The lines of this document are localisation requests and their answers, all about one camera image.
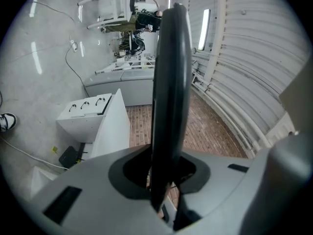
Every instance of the sneaker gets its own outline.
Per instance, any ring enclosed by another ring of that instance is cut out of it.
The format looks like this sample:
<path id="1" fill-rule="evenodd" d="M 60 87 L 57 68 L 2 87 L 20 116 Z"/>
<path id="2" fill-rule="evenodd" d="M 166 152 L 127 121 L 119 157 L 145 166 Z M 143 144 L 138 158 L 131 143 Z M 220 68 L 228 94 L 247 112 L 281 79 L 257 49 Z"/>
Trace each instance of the sneaker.
<path id="1" fill-rule="evenodd" d="M 0 114 L 0 132 L 11 130 L 16 125 L 16 116 L 12 113 Z"/>

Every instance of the white floor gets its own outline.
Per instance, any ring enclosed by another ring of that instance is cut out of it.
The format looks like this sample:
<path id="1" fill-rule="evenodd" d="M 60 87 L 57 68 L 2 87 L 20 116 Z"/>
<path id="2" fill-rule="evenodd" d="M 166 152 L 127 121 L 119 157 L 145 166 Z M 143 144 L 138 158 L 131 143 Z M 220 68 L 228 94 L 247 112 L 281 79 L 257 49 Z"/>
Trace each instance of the white floor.
<path id="1" fill-rule="evenodd" d="M 16 128 L 1 136 L 36 157 L 60 165 L 58 159 L 66 148 L 72 145 L 78 149 L 79 143 L 57 125 L 56 118 L 66 103 L 85 97 L 79 78 L 65 62 L 69 39 L 77 42 L 79 49 L 76 53 L 70 50 L 67 60 L 84 81 L 95 70 L 115 61 L 109 43 L 117 34 L 86 28 L 96 21 L 96 1 L 83 5 L 80 21 L 77 2 L 81 0 L 38 0 L 71 15 L 75 23 L 41 4 L 36 4 L 34 14 L 30 14 L 32 1 L 15 18 L 0 50 L 0 112 L 11 112 L 19 118 Z M 57 154 L 51 151 L 53 146 L 58 148 Z M 50 171 L 2 140 L 0 157 L 9 185 L 25 200 L 30 198 L 33 167 Z"/>

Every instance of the brick floor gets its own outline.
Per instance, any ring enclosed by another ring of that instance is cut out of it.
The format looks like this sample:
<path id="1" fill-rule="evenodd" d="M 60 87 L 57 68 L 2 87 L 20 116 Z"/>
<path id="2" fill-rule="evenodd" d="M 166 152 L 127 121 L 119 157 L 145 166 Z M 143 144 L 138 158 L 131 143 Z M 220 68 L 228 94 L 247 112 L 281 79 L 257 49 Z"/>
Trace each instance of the brick floor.
<path id="1" fill-rule="evenodd" d="M 152 106 L 126 107 L 131 122 L 130 146 L 150 143 Z M 190 96 L 189 114 L 184 147 L 220 156 L 246 158 L 238 141 L 222 119 L 193 91 Z M 175 206 L 179 191 L 172 188 L 169 194 Z"/>

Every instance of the power outlet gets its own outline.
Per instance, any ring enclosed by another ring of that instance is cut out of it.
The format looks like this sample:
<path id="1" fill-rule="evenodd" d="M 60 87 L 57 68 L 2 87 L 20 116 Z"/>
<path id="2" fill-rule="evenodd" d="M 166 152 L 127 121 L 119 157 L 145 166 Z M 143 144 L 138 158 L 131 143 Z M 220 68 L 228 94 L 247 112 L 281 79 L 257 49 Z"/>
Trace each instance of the power outlet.
<path id="1" fill-rule="evenodd" d="M 78 50 L 78 46 L 73 40 L 70 40 L 69 44 L 70 44 L 70 46 L 74 52 L 76 52 Z"/>

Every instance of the drawer handle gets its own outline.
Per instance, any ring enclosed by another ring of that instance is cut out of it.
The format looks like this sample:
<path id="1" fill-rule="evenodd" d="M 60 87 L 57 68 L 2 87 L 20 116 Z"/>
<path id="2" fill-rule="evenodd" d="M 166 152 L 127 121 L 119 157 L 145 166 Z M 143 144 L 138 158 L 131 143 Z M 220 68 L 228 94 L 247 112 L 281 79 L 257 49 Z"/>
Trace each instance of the drawer handle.
<path id="1" fill-rule="evenodd" d="M 103 97 L 103 98 L 99 98 L 97 101 L 96 101 L 96 106 L 97 106 L 97 103 L 98 103 L 98 101 L 99 100 L 103 100 L 103 102 L 105 101 L 105 98 Z"/>
<path id="2" fill-rule="evenodd" d="M 75 107 L 75 108 L 76 108 L 76 104 L 73 104 L 73 105 L 70 107 L 69 112 L 70 112 L 70 110 L 72 109 L 72 107 Z"/>
<path id="3" fill-rule="evenodd" d="M 84 102 L 84 103 L 82 104 L 82 106 L 80 107 L 81 110 L 83 109 L 83 105 L 84 105 L 84 104 L 88 104 L 88 105 L 89 105 L 89 102 L 87 102 L 87 101 Z"/>

